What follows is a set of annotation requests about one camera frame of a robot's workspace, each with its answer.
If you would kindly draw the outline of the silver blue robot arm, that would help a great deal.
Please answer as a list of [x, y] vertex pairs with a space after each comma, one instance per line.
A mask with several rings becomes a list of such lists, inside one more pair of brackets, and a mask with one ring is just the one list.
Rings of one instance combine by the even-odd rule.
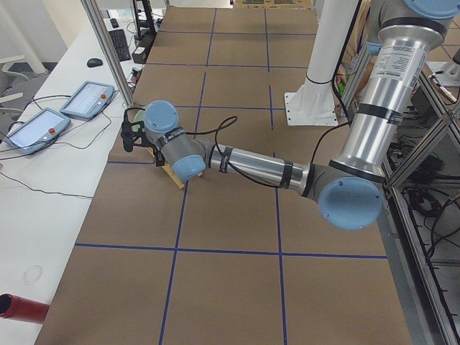
[[184, 130], [176, 108], [154, 101], [138, 122], [123, 120], [124, 149], [153, 149], [158, 165], [170, 164], [182, 181], [215, 168], [261, 185], [297, 191], [314, 200], [323, 217], [340, 229], [367, 227], [379, 216], [382, 161], [403, 120], [428, 53], [440, 46], [459, 13], [457, 1], [374, 1], [363, 51], [376, 61], [341, 154], [326, 166], [288, 160], [209, 142]]

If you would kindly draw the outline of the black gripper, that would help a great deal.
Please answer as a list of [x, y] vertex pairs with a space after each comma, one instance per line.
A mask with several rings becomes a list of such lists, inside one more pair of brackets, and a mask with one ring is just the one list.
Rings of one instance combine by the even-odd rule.
[[130, 147], [146, 147], [147, 137], [144, 130], [144, 122], [136, 121], [129, 124], [131, 130], [131, 136], [129, 139]]

